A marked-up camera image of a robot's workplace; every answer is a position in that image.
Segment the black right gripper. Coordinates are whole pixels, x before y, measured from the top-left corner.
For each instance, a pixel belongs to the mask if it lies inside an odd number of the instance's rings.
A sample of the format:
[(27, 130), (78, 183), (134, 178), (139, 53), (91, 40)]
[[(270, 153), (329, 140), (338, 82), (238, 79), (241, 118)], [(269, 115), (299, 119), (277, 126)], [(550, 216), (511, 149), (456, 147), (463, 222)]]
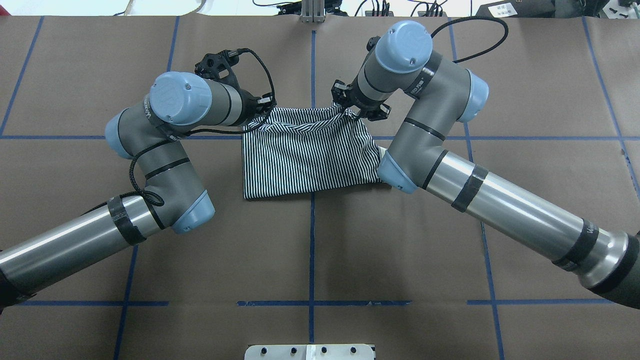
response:
[(387, 120), (392, 110), (384, 101), (368, 98), (357, 82), (347, 85), (336, 79), (331, 87), (331, 95), (334, 104), (340, 105), (343, 109), (356, 107), (359, 109), (357, 116), (371, 122)]

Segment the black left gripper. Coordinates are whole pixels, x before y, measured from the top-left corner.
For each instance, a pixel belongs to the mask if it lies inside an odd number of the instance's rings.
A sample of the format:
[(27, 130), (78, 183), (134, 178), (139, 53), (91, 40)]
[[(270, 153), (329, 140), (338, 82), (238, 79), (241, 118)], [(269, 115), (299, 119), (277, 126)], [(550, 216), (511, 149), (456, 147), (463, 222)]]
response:
[[(240, 87), (233, 66), (240, 55), (250, 54), (262, 66), (269, 82), (270, 92), (255, 96)], [(222, 50), (206, 54), (194, 65), (194, 73), (206, 81), (211, 90), (211, 105), (207, 114), (199, 121), (207, 126), (246, 126), (256, 118), (259, 125), (265, 122), (277, 105), (274, 82), (265, 63), (250, 48)]]

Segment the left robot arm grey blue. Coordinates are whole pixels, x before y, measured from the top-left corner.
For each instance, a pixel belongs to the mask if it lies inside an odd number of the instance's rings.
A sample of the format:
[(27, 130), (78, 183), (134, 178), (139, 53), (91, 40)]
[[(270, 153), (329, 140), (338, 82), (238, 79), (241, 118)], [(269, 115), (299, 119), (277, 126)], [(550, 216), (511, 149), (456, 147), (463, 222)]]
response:
[(233, 72), (249, 48), (207, 54), (194, 71), (166, 71), (148, 93), (105, 126), (105, 140), (130, 162), (133, 190), (1, 253), (1, 308), (148, 237), (185, 234), (214, 217), (212, 200), (181, 141), (197, 133), (253, 132), (274, 110), (275, 90), (254, 96)]

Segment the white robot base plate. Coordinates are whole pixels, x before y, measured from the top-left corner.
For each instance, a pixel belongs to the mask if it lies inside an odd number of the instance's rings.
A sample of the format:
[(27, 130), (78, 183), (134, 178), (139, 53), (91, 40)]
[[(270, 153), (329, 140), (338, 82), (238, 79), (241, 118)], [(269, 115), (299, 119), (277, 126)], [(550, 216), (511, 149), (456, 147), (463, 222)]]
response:
[(374, 345), (365, 343), (255, 344), (245, 360), (375, 360)]

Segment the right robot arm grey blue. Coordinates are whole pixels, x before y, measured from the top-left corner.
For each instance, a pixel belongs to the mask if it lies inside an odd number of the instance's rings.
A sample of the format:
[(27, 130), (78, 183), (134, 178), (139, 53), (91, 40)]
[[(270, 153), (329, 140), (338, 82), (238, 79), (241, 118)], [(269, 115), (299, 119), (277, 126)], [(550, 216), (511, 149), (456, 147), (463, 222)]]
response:
[(460, 214), (518, 242), (598, 297), (639, 308), (639, 235), (606, 230), (590, 219), (499, 176), (474, 155), (469, 123), (490, 88), (480, 76), (436, 50), (443, 30), (401, 20), (370, 37), (352, 82), (336, 80), (333, 100), (375, 122), (390, 116), (388, 98), (412, 100), (377, 175), (398, 191), (426, 191)]

